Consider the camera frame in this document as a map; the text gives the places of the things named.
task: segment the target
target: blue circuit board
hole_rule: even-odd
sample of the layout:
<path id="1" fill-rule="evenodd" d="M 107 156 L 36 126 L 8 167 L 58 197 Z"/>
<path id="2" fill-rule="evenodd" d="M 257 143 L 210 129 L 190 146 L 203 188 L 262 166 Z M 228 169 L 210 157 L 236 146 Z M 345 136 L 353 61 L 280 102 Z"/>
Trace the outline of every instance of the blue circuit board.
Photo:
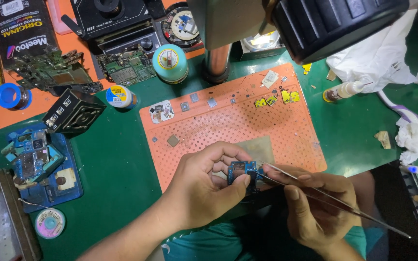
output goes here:
<path id="1" fill-rule="evenodd" d="M 255 194 L 259 192 L 259 189 L 256 187 L 256 180 L 262 179 L 262 176 L 259 174 L 264 174 L 264 170 L 256 168 L 256 162 L 247 162 L 247 161 L 232 161 L 229 167 L 229 174 L 227 177 L 228 184 L 233 184 L 235 179 L 243 174 L 251 176 L 251 182 L 246 188 L 246 195 Z"/>
<path id="2" fill-rule="evenodd" d="M 43 123 L 39 123 L 17 130 L 15 133 L 8 134 L 7 141 L 9 143 L 14 141 L 15 134 L 20 136 L 21 134 L 25 135 L 29 132 L 43 131 L 45 128 L 46 126 Z M 64 157 L 62 163 L 56 166 L 55 169 L 48 169 L 46 176 L 42 180 L 37 179 L 35 185 L 27 187 L 26 189 L 19 188 L 19 192 L 20 197 L 27 202 L 42 205 L 44 207 L 52 207 L 81 197 L 83 195 L 83 189 L 78 175 L 77 165 L 75 164 L 75 159 L 73 157 L 70 141 L 67 140 L 61 133 L 46 133 L 45 135 L 46 148 L 48 148 L 49 151 L 51 151 L 49 149 L 50 146 L 55 148 L 59 155 Z M 39 142 L 34 144 L 32 143 L 31 147 L 30 145 L 27 145 L 27 143 L 23 145 L 24 146 L 22 146 L 22 148 L 25 148 L 25 150 L 27 150 L 26 146 L 28 146 L 28 150 L 37 150 L 37 147 L 41 146 Z M 19 166 L 17 166 L 16 160 L 13 161 L 13 164 L 15 165 L 16 177 L 20 177 L 20 175 L 21 177 L 24 177 L 23 173 L 19 172 L 18 174 L 20 169 L 18 169 Z M 59 182 L 56 183 L 57 178 L 63 178 L 65 183 L 61 185 Z M 26 203 L 23 203 L 23 205 L 25 213 L 31 213 L 43 209 L 43 207 L 29 205 Z"/>

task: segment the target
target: white plastic bag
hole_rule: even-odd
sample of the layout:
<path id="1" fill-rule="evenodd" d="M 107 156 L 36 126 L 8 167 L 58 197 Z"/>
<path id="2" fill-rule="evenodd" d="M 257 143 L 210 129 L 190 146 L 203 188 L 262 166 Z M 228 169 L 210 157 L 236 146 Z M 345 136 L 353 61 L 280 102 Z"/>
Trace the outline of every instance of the white plastic bag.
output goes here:
<path id="1" fill-rule="evenodd" d="M 327 64 L 343 82 L 371 83 L 363 93 L 378 92 L 388 83 L 411 84 L 417 79 L 404 63 L 405 38 L 417 10 L 409 10 L 392 26 L 327 58 Z"/>

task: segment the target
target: right hand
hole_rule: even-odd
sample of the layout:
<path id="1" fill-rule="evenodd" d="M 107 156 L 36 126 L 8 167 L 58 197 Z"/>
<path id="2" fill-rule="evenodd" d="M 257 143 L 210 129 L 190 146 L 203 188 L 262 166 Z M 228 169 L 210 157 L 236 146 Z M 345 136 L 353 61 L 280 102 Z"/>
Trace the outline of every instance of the right hand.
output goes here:
<path id="1" fill-rule="evenodd" d="M 349 179 L 328 173 L 310 173 L 287 165 L 276 167 L 298 178 L 294 180 L 267 165 L 262 167 L 271 179 L 288 184 L 284 187 L 289 210 L 288 230 L 300 244 L 319 251 L 341 240 L 353 225 L 360 224 L 357 216 L 307 198 L 304 193 L 330 202 L 327 196 L 311 188 L 325 189 L 330 195 L 356 208 L 356 194 Z"/>

